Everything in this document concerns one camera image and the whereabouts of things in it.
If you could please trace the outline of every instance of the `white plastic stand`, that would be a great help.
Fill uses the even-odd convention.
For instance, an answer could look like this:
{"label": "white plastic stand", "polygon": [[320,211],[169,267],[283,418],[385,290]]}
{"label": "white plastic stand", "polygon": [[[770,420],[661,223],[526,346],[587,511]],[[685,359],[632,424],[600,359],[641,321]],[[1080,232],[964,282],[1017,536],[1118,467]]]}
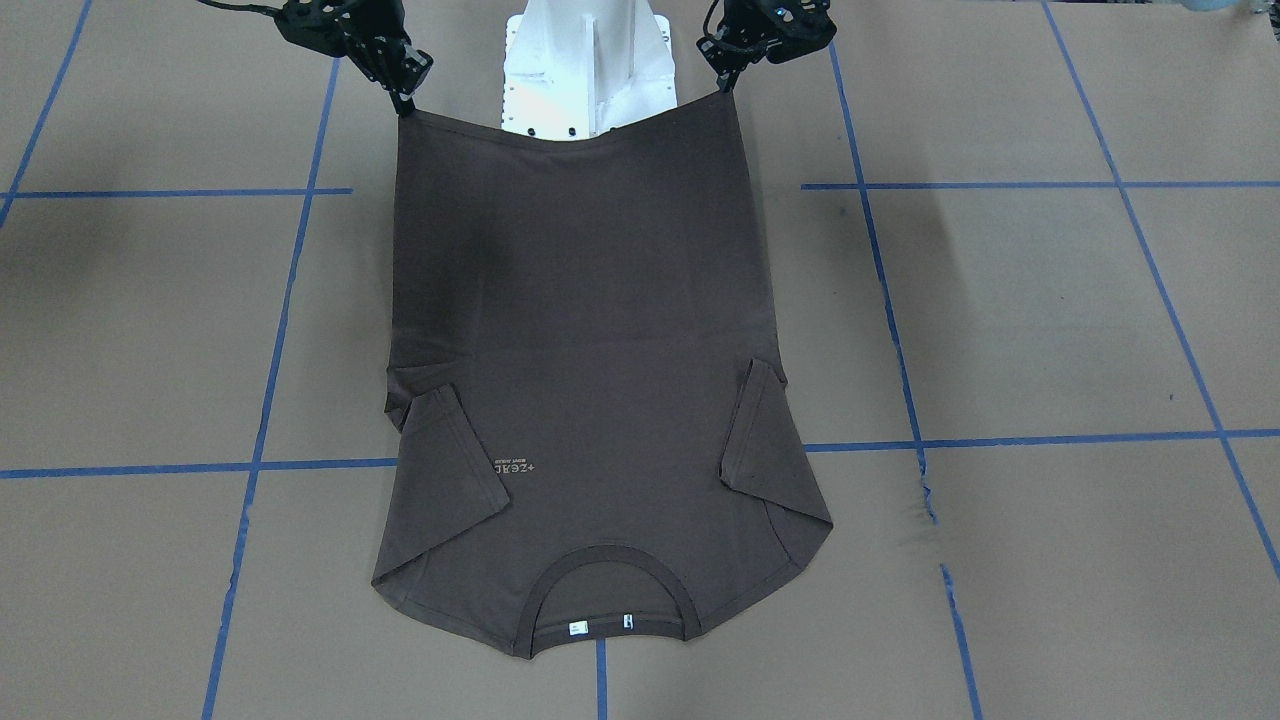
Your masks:
{"label": "white plastic stand", "polygon": [[676,106],[671,23],[648,0],[529,0],[507,22],[502,128],[584,140]]}

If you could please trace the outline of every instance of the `printed logo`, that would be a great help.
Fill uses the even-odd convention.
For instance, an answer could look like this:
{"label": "printed logo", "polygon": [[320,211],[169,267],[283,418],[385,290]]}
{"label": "printed logo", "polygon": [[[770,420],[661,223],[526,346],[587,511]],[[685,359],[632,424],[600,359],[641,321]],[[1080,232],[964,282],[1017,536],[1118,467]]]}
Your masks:
{"label": "printed logo", "polygon": [[529,461],[527,457],[509,457],[503,460],[493,461],[493,471],[499,475],[509,475],[512,473],[532,473],[534,464]]}

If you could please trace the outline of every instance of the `fabric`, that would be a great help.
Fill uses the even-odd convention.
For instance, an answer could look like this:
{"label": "fabric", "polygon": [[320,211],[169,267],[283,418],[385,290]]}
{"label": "fabric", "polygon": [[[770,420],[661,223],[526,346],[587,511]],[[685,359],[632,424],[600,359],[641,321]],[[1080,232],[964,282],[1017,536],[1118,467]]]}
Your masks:
{"label": "fabric", "polygon": [[730,95],[576,142],[403,118],[393,296],[404,615],[520,657],[690,639],[831,530]]}

